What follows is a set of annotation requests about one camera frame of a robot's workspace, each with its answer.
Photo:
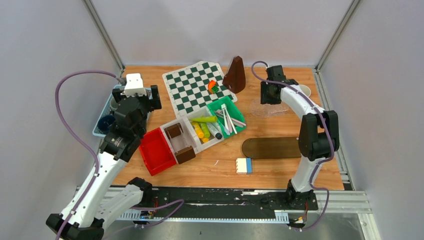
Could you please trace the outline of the cream mug yellow handle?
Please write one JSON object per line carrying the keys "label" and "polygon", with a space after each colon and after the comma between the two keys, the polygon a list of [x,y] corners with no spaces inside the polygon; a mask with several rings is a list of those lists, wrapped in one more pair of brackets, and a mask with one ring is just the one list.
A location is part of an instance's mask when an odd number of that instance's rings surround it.
{"label": "cream mug yellow handle", "polygon": [[311,96],[312,91],[311,91],[311,89],[307,85],[299,84],[298,86],[299,86],[300,91],[302,92],[302,94],[304,96],[306,96],[308,98]]}

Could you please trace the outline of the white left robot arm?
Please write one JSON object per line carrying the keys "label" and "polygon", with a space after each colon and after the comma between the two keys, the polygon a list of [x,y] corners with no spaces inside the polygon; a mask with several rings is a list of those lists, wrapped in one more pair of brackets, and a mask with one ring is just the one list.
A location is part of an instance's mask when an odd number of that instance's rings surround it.
{"label": "white left robot arm", "polygon": [[146,88],[124,88],[118,107],[99,150],[95,152],[80,138],[80,142],[94,157],[94,165],[77,194],[61,213],[52,213],[46,225],[60,240],[100,240],[105,230],[128,208],[139,204],[149,206],[153,201],[151,184],[136,177],[124,190],[109,200],[101,201],[110,185],[127,165],[147,133],[150,112],[162,108],[157,85]]}

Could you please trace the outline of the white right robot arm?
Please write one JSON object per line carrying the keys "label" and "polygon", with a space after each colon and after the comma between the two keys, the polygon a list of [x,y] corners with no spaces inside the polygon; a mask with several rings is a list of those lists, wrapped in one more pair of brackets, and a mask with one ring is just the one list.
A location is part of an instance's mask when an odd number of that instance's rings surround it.
{"label": "white right robot arm", "polygon": [[313,102],[293,79],[287,79],[280,65],[266,68],[267,78],[261,81],[262,104],[287,104],[301,120],[298,147],[300,163],[289,181],[286,204],[298,209],[312,197],[314,182],[322,164],[333,159],[338,150],[338,115]]}

